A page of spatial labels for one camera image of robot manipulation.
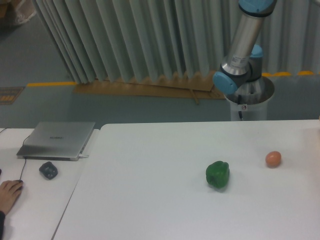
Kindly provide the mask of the dark sleeved forearm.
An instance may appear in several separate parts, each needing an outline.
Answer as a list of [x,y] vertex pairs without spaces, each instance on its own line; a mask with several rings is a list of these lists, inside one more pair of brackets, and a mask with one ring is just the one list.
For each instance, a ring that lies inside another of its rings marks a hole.
[[3,211],[0,211],[0,232],[2,233],[4,230],[6,214]]

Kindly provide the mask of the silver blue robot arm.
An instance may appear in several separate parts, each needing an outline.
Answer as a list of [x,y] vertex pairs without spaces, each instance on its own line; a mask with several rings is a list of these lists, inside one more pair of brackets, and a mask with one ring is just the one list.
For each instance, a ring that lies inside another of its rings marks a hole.
[[215,87],[225,95],[235,93],[243,84],[262,76],[263,51],[255,46],[264,19],[276,6],[275,0],[240,0],[241,18],[228,54],[213,75]]

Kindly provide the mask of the person's hand on mouse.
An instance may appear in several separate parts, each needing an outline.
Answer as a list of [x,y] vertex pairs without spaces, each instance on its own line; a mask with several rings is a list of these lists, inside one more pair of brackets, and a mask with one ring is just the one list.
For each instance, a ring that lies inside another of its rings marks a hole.
[[0,211],[4,212],[7,215],[12,207],[14,206],[17,198],[13,197],[10,193],[10,189],[13,185],[14,180],[7,180],[1,183],[0,185]]

